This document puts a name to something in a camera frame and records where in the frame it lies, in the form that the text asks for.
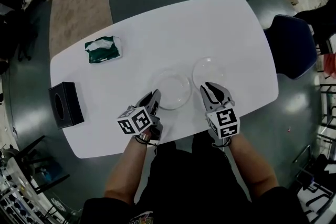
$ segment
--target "table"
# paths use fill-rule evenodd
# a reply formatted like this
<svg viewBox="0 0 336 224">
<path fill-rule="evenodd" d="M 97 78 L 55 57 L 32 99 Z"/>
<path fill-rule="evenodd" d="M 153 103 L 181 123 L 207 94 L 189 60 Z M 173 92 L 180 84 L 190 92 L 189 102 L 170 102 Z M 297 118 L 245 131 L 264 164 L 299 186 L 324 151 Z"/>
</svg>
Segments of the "table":
<svg viewBox="0 0 336 224">
<path fill-rule="evenodd" d="M 122 58 L 89 64 L 84 44 L 102 36 L 121 38 Z M 131 17 L 88 36 L 51 60 L 51 85 L 74 82 L 85 122 L 63 129 L 79 158 L 117 154 L 130 137 L 116 118 L 143 97 L 162 68 L 184 73 L 192 84 L 194 63 L 206 56 L 223 60 L 223 86 L 243 116 L 274 101 L 278 82 L 259 21 L 245 0 L 191 0 Z M 187 103 L 159 109 L 160 143 L 208 129 L 199 91 Z"/>
</svg>

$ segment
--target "green tissue pack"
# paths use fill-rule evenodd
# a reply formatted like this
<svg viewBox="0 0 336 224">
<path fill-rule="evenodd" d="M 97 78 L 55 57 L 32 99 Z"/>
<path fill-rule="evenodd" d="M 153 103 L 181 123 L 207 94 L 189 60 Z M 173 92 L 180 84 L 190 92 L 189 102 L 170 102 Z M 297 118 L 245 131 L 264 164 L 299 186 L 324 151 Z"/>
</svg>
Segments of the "green tissue pack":
<svg viewBox="0 0 336 224">
<path fill-rule="evenodd" d="M 122 56 L 121 40 L 118 37 L 101 37 L 85 43 L 85 51 L 89 54 L 89 63 L 100 63 Z"/>
</svg>

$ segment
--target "human arm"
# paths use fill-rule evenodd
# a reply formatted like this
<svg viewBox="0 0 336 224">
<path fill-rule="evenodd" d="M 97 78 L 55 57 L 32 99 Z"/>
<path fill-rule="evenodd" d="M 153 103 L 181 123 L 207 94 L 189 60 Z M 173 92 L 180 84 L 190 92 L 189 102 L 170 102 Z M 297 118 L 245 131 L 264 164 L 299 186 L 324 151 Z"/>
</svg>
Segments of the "human arm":
<svg viewBox="0 0 336 224">
<path fill-rule="evenodd" d="M 230 150 L 252 199 L 279 186 L 272 167 L 242 134 L 234 135 L 231 139 Z"/>
<path fill-rule="evenodd" d="M 149 129 L 144 133 L 151 135 Z M 118 199 L 133 205 L 135 193 L 141 179 L 146 152 L 147 145 L 139 143 L 134 137 L 130 139 L 108 179 L 104 197 Z"/>
</svg>

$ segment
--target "clear glass plate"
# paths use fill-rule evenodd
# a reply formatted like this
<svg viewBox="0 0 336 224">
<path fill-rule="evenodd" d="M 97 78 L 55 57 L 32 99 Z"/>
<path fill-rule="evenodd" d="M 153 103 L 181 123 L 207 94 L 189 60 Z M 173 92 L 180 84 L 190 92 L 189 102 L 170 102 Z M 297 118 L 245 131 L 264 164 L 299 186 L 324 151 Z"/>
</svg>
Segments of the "clear glass plate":
<svg viewBox="0 0 336 224">
<path fill-rule="evenodd" d="M 183 106 L 191 95 L 191 85 L 188 78 L 173 69 L 164 69 L 153 76 L 152 91 L 161 92 L 160 107 L 167 110 Z"/>
<path fill-rule="evenodd" d="M 193 69 L 193 83 L 199 88 L 206 82 L 225 86 L 225 68 L 222 61 L 216 57 L 205 57 L 198 60 Z"/>
</svg>

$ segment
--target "gray floor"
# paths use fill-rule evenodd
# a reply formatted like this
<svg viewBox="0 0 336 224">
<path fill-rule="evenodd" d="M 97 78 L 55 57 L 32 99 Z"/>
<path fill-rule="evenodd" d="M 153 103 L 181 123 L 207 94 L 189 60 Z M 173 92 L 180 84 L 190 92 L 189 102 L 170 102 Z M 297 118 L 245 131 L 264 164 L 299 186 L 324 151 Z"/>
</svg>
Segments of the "gray floor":
<svg viewBox="0 0 336 224">
<path fill-rule="evenodd" d="M 110 0 L 110 6 L 116 23 L 180 1 L 186 0 Z M 294 14 L 288 0 L 252 0 L 249 3 L 264 28 L 271 24 L 276 14 Z M 14 59 L 10 75 L 9 72 L 3 75 L 6 109 L 10 115 L 10 96 L 19 147 L 25 147 L 41 135 L 47 136 L 38 145 L 38 150 L 42 154 L 54 156 L 65 173 L 71 175 L 65 182 L 46 192 L 46 195 L 55 197 L 56 194 L 67 206 L 79 210 L 86 199 L 102 195 L 106 179 L 120 155 L 78 159 L 63 132 L 56 128 L 48 98 L 50 8 L 51 3 L 42 3 L 32 12 L 32 23 L 39 33 L 30 49 L 32 60 L 18 62 Z M 278 99 L 243 117 L 241 121 L 242 131 L 272 164 L 280 183 L 285 186 L 290 183 L 294 172 L 290 165 L 292 159 L 314 139 L 320 119 L 320 94 L 314 86 L 315 78 L 315 70 L 307 72 L 297 81 L 278 76 Z M 187 148 L 190 142 L 191 138 L 187 137 L 178 141 L 178 147 Z M 146 158 L 145 175 L 148 174 L 152 158 L 153 151 L 150 150 Z M 143 177 L 142 186 L 145 185 L 145 179 L 146 176 Z"/>
</svg>

